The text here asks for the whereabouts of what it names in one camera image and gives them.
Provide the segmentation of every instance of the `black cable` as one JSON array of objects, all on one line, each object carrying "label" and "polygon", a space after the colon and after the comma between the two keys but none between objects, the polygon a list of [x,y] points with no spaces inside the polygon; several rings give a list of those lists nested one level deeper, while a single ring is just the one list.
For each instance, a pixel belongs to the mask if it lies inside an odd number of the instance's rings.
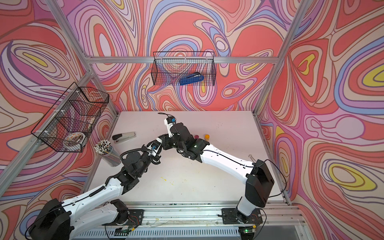
[{"label": "black cable", "polygon": [[220,214],[218,214],[217,216],[218,216],[218,217],[225,218],[225,219],[227,219],[227,220],[229,220],[229,221],[232,221],[232,222],[237,222],[237,220],[233,220],[233,219],[227,218],[227,217],[225,217],[225,216],[223,216],[223,215],[220,215]]},{"label": "black cable", "polygon": [[276,165],[274,162],[272,162],[272,161],[269,160],[269,159],[266,159],[266,160],[264,161],[264,163],[265,163],[266,161],[270,161],[270,162],[277,168],[277,170],[279,170],[280,174],[281,174],[281,175],[283,176],[283,178],[284,178],[284,181],[285,181],[285,187],[284,187],[284,189],[281,190],[281,192],[280,192],[279,194],[276,194],[276,195],[273,195],[273,196],[269,196],[269,197],[279,196],[279,195],[281,195],[281,194],[287,189],[287,180],[285,179],[283,173],[280,171],[280,169],[277,167],[277,165]]},{"label": "black cable", "polygon": [[[265,222],[266,222],[266,214],[265,214],[265,211],[264,211],[264,209],[260,209],[260,210],[262,210],[263,212],[264,212],[264,215],[265,215],[265,220],[264,220],[264,223],[263,223],[263,226],[264,226],[264,224],[265,224]],[[254,239],[256,239],[257,238],[257,236],[260,234],[260,232],[263,230],[263,226],[260,228],[260,231],[259,231],[259,233],[257,233],[257,235],[256,236],[254,236],[253,238],[252,238],[252,240],[254,240]]]},{"label": "black cable", "polygon": [[[89,195],[86,196],[86,197],[84,197],[84,198],[82,198],[82,199],[80,199],[80,200],[78,200],[78,201],[81,201],[81,200],[83,200],[83,199],[86,199],[87,197],[89,197]],[[66,206],[69,206],[69,205],[74,204],[74,203],[76,203],[76,202],[71,202],[71,203],[69,203],[69,204],[67,204],[67,205],[64,205],[64,206],[61,206],[61,207],[52,209],[52,210],[50,210],[49,212],[47,212],[46,214],[44,214],[43,216],[41,216],[41,217],[39,217],[38,219],[36,219],[36,220],[35,220],[31,225],[29,225],[29,227],[25,230],[25,233],[24,233],[24,237],[25,237],[25,239],[27,239],[27,240],[33,240],[33,239],[29,239],[29,238],[27,238],[26,233],[27,233],[28,230],[32,227],[32,225],[34,225],[38,220],[42,219],[42,218],[45,217],[47,214],[49,214],[49,213],[51,213],[51,212],[53,212],[53,211],[55,211],[55,210],[58,210],[58,209],[60,209],[60,208],[66,207]]]},{"label": "black cable", "polygon": [[239,165],[241,165],[241,166],[243,166],[243,167],[252,167],[252,168],[258,167],[258,166],[247,166],[247,165],[241,164],[241,163],[236,162],[235,160],[230,159],[229,157],[227,157],[227,156],[225,156],[225,155],[223,155],[223,154],[221,154],[221,153],[219,153],[219,152],[215,152],[215,151],[211,151],[211,150],[202,150],[202,151],[198,152],[196,155],[198,155],[198,154],[201,153],[201,152],[213,152],[213,153],[216,153],[217,155],[220,155],[220,156],[223,156],[223,157],[225,157],[225,158],[228,158],[228,159],[231,160],[232,162],[235,162],[235,163],[237,163],[237,164],[239,164]]},{"label": "black cable", "polygon": [[155,160],[153,159],[153,156],[151,155],[151,156],[149,156],[149,159],[151,160],[151,163],[152,164],[155,164],[155,165],[158,165],[158,164],[160,164],[160,160],[159,161],[157,161],[157,162],[155,162]]},{"label": "black cable", "polygon": [[109,238],[109,236],[108,236],[108,233],[107,233],[107,227],[106,227],[105,225],[104,225],[104,229],[105,229],[105,235],[107,235],[107,238],[108,238],[109,240],[111,240],[111,239]]},{"label": "black cable", "polygon": [[138,151],[146,151],[146,152],[149,152],[149,153],[152,153],[152,150],[148,149],[148,148],[135,148],[135,149],[131,149],[131,150],[128,150],[126,152],[123,152],[122,154],[120,154],[120,160],[123,161],[124,158],[123,156],[130,153],[130,152],[138,152]]},{"label": "black cable", "polygon": [[176,123],[176,118],[175,116],[171,115],[171,114],[168,114],[168,113],[157,113],[157,114],[163,114],[163,115],[167,115],[168,117],[173,117],[175,119],[175,123]]}]

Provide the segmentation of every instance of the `ventilation grille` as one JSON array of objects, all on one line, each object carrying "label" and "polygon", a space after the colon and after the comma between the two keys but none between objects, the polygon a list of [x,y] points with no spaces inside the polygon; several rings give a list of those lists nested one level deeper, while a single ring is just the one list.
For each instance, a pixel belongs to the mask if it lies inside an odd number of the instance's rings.
[{"label": "ventilation grille", "polygon": [[[156,227],[156,228],[137,228],[129,235],[127,233],[116,233],[114,229],[108,230],[108,235],[112,238],[147,238],[147,237],[239,237],[238,227]],[[74,239],[98,239],[106,238],[103,228],[94,228],[86,231]]]}]

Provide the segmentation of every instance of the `swirl pattern wallpaper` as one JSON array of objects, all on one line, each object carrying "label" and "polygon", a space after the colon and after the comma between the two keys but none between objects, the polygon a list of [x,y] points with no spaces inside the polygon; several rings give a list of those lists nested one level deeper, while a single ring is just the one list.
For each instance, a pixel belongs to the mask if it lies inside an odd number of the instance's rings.
[{"label": "swirl pattern wallpaper", "polygon": [[384,239],[384,2],[316,0],[258,112],[315,239]]},{"label": "swirl pattern wallpaper", "polygon": [[[44,1],[0,2],[0,174],[31,130],[85,73]],[[24,239],[44,204],[76,196],[94,162],[93,145],[112,123],[106,109],[82,153],[41,145],[0,198],[0,239]]]},{"label": "swirl pattern wallpaper", "polygon": [[[299,0],[57,0],[88,56],[214,51],[278,56]],[[0,174],[85,69],[45,0],[0,1]],[[384,238],[384,1],[313,0],[257,116],[314,239]],[[117,111],[252,110],[272,64],[217,64],[215,86],[154,86],[151,64],[93,64]],[[82,153],[42,145],[0,198],[0,239],[78,195],[106,108]]]},{"label": "swirl pattern wallpaper", "polygon": [[[295,1],[155,0],[64,2],[89,56],[214,51],[277,56]],[[151,64],[94,64],[118,111],[252,110],[271,64],[218,64],[215,86],[153,86]]]}]

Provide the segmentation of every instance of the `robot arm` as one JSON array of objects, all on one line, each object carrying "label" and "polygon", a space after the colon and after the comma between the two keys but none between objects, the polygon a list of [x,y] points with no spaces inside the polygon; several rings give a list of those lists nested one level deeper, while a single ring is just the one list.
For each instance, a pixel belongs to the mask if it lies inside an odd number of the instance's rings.
[{"label": "robot arm", "polygon": [[247,223],[253,210],[265,207],[275,182],[263,161],[245,161],[219,150],[208,141],[194,139],[183,123],[176,123],[172,115],[168,115],[164,124],[169,133],[162,136],[165,150],[176,148],[183,157],[218,167],[245,184],[245,194],[236,207],[239,222]]},{"label": "robot arm", "polygon": [[129,211],[119,199],[102,208],[94,208],[131,190],[151,163],[160,164],[162,149],[175,148],[183,157],[216,166],[244,183],[245,194],[235,211],[238,222],[248,223],[257,207],[265,207],[274,181],[264,162],[245,161],[217,149],[203,139],[194,139],[182,123],[176,123],[174,116],[165,115],[164,124],[168,133],[147,146],[122,153],[123,168],[118,174],[108,177],[105,184],[62,202],[57,199],[47,202],[27,229],[32,239],[69,240],[102,224],[126,223]]},{"label": "robot arm", "polygon": [[118,174],[108,177],[105,184],[62,202],[57,199],[47,202],[27,229],[32,239],[69,240],[102,224],[124,224],[129,211],[121,200],[94,208],[131,190],[151,163],[159,164],[161,143],[161,139],[157,138],[140,149],[124,152],[120,156],[124,167]]}]

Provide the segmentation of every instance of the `metal rail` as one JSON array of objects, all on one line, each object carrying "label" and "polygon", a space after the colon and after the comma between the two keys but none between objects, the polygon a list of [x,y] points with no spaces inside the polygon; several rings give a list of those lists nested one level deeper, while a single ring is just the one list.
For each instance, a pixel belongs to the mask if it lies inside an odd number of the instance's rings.
[{"label": "metal rail", "polygon": [[[217,216],[221,214],[221,209],[235,208],[238,202],[181,202],[172,205],[169,202],[125,202],[125,204],[129,209],[144,209],[142,227],[217,227],[225,226],[222,218]],[[265,225],[306,225],[297,206],[267,202],[263,210],[267,214]]]},{"label": "metal rail", "polygon": [[[201,59],[201,57],[182,57],[188,59]],[[88,64],[92,63],[153,63],[153,57],[97,57],[85,58]],[[277,63],[277,57],[215,57],[215,63]]]},{"label": "metal rail", "polygon": [[[275,162],[277,162],[275,157],[274,157],[274,154],[272,152],[272,149],[269,148],[268,141],[265,138],[265,135],[263,134],[262,126],[260,124],[259,119],[257,118],[256,115],[253,116],[253,119],[255,120],[257,129],[259,130],[259,134],[260,134],[260,136],[261,136],[261,138],[263,140],[264,148],[265,148],[265,151],[266,151],[266,153],[268,155],[268,158],[271,159],[271,160],[273,159],[273,160],[275,160]],[[272,167],[272,171],[275,174],[275,177],[278,179],[277,184],[279,185],[279,188],[281,190],[283,190],[284,187],[285,187],[285,181],[282,181],[280,172],[274,166]],[[287,191],[284,190],[282,194],[283,194],[283,197],[285,198],[286,203],[288,205],[292,205],[291,199],[289,198]]]}]

